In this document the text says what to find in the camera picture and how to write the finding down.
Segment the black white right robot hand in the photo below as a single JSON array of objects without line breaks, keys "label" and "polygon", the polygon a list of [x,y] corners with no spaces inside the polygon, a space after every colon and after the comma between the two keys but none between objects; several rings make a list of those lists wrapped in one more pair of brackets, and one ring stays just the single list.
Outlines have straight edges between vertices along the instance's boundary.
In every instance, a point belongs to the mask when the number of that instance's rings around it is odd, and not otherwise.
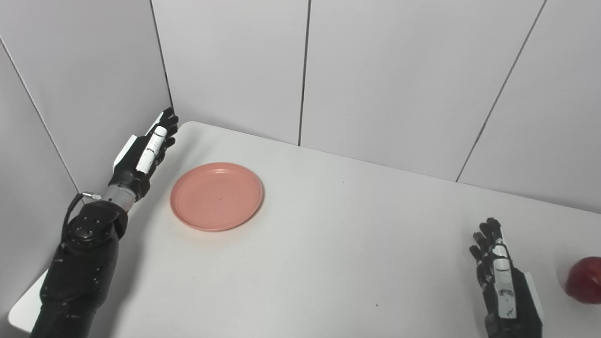
[{"label": "black white right robot hand", "polygon": [[541,338],[543,321],[534,286],[515,267],[505,243],[501,223],[489,217],[473,233],[470,254],[487,313],[484,325],[489,338]]}]

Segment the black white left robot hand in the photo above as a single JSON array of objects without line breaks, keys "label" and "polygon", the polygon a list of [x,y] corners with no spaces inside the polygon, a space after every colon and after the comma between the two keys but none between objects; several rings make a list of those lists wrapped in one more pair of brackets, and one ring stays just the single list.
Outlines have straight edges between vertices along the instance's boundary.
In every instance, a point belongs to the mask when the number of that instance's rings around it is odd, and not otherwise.
[{"label": "black white left robot hand", "polygon": [[135,200],[150,190],[150,178],[163,162],[167,149],[176,142],[179,117],[174,108],[163,110],[147,133],[131,135],[112,166],[109,186],[120,186],[133,192]]}]

